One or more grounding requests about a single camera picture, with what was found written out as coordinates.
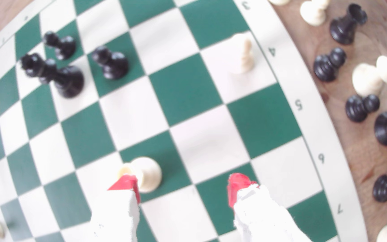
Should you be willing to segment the gripper finger red white tape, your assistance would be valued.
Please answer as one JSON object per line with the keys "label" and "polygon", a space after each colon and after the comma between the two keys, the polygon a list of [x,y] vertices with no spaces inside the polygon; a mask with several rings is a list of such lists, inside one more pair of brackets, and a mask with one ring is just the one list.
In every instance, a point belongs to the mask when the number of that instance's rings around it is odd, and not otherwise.
{"label": "gripper finger red white tape", "polygon": [[288,210],[279,205],[265,185],[242,173],[228,178],[228,203],[234,227],[243,242],[310,242]]}
{"label": "gripper finger red white tape", "polygon": [[122,175],[95,200],[89,241],[137,242],[140,201],[137,177]]}

